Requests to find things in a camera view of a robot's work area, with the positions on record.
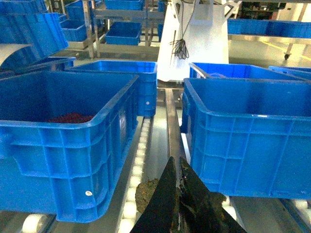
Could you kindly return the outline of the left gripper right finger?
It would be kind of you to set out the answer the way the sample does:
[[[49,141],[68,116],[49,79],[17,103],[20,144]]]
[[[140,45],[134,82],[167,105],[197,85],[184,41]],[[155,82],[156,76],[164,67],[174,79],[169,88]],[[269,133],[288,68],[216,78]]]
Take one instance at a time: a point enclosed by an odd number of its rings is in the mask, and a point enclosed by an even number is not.
[[[190,233],[244,233],[245,229],[223,208],[226,197],[211,192],[184,158],[179,159],[180,211]]]

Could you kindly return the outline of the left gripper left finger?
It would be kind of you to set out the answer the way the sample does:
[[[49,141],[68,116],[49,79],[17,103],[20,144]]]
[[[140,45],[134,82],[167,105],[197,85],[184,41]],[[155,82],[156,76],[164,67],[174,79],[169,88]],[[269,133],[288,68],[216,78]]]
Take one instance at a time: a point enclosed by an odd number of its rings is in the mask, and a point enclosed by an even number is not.
[[[140,218],[132,233],[170,233],[176,206],[175,159],[170,157],[160,179],[140,183],[135,201]]]

